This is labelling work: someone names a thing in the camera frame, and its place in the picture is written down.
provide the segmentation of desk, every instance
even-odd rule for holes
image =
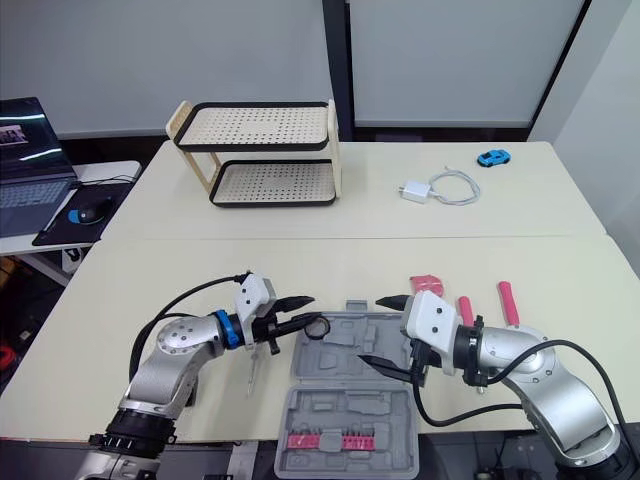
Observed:
[[[605,230],[548,143],[342,143],[343,197],[328,207],[225,209],[212,205],[171,142],[165,142],[103,238],[428,238],[602,235]],[[479,153],[506,148],[505,166]],[[285,153],[262,157],[291,156]],[[225,154],[222,160],[240,158]],[[241,158],[256,158],[243,154]],[[426,182],[445,166],[471,175],[480,200],[456,207],[400,198],[406,180]],[[468,185],[442,179],[452,198]]]
[[[81,182],[91,182],[95,180],[103,180],[118,175],[125,178],[137,178],[140,173],[140,163],[134,160],[122,162],[104,162],[89,163],[86,165],[74,165],[73,169]],[[75,190],[69,191],[67,197],[60,204],[56,213],[51,217],[53,220],[60,210],[64,208],[67,202],[73,197]],[[50,252],[52,250],[65,250],[67,248],[88,247],[91,243],[68,243],[61,245],[33,245],[33,241],[38,236],[37,233],[29,235],[17,235],[15,237],[0,238],[0,256],[17,255],[25,263],[31,265],[36,270],[52,278],[61,285],[69,283],[70,275],[64,272],[58,265],[48,261],[45,258],[35,256],[40,252]]]
[[[445,298],[468,295],[488,325],[504,325],[496,284],[513,284],[523,324],[550,338],[586,347],[607,369],[627,420],[640,421],[640,384],[631,357],[640,336],[640,281],[607,236],[475,239],[342,240],[105,240],[71,280],[0,397],[0,435],[85,440],[102,432],[127,384],[138,330],[179,293],[207,280],[252,268],[272,279],[276,293],[312,295],[309,309],[342,310],[347,299],[409,291],[409,275],[433,273]],[[234,287],[209,289],[178,311],[232,310]],[[290,376],[294,338],[261,366],[245,397],[250,355],[228,352],[201,372],[197,403],[177,423],[182,441],[277,437]],[[590,364],[559,350],[610,410]],[[513,401],[504,386],[486,395],[458,377],[432,369],[423,390],[436,418],[489,403]],[[530,428],[521,412],[500,412],[441,429]],[[421,423],[422,432],[434,431]]]

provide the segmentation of laptop screen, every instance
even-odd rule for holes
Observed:
[[[73,175],[38,99],[0,100],[0,180]]]

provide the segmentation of mouse pad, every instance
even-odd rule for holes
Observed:
[[[40,231],[33,241],[33,245],[57,245],[62,243],[94,243],[100,240],[100,235],[109,220],[118,210],[122,201],[133,187],[132,183],[112,183],[106,185],[86,185],[80,187],[71,197],[46,230]],[[69,221],[69,211],[80,209],[87,205],[96,205],[111,197],[113,207],[101,221],[91,225],[81,225]]]

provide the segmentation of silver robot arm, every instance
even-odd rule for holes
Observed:
[[[481,317],[473,327],[462,325],[455,308],[428,291],[414,297],[386,297],[377,303],[403,310],[403,330],[413,345],[411,369],[403,370],[377,357],[361,358],[383,375],[412,383],[418,409],[432,425],[454,422],[434,421],[421,408],[418,388],[424,385],[428,366],[440,367],[446,375],[462,370],[470,386],[495,383],[504,375],[493,381],[489,376],[509,367],[501,381],[519,397],[562,478],[629,479],[638,471],[640,465],[635,464],[634,454],[621,441],[605,408],[584,382],[564,368],[553,348],[533,353],[511,370],[512,362],[525,351],[547,341],[542,333],[523,326],[484,327]],[[484,412],[469,412],[452,420]]]
[[[482,327],[465,335],[455,309],[432,292],[409,299],[404,313],[409,337],[436,351],[442,370],[456,367],[498,372],[522,352],[544,340],[540,332],[523,326]],[[603,462],[620,445],[620,434],[591,389],[569,373],[553,349],[535,353],[519,364],[503,383],[513,390],[533,427],[542,435],[556,462],[586,467]]]
[[[155,478],[158,455],[172,443],[174,422],[185,408],[198,372],[225,351],[216,316],[184,317],[158,334],[153,353],[139,368],[118,405],[107,433],[93,437],[76,478]]]
[[[218,310],[205,317],[181,317],[169,322],[133,377],[106,433],[91,437],[97,449],[87,454],[75,478],[155,479],[160,467],[158,457],[167,443],[175,441],[174,423],[203,365],[225,350],[239,346],[250,349],[265,341],[272,353],[278,353],[277,337],[305,328],[320,314],[305,313],[278,323],[276,313],[295,310],[311,301],[311,297],[277,300],[268,279],[249,274],[235,297],[236,314]]]

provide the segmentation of white charger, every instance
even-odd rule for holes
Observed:
[[[451,200],[448,197],[438,193],[433,188],[433,183],[442,177],[458,177],[466,181],[471,188],[472,195],[462,200]],[[469,205],[470,203],[477,202],[480,198],[480,186],[475,182],[473,178],[460,170],[451,170],[449,167],[445,167],[445,171],[434,175],[429,179],[428,183],[416,182],[414,180],[408,180],[404,186],[399,188],[400,195],[405,200],[411,200],[412,202],[425,203],[427,198],[434,197],[440,203],[445,205]]]
[[[411,200],[412,202],[424,203],[429,197],[431,185],[408,180],[399,190],[402,198]]]

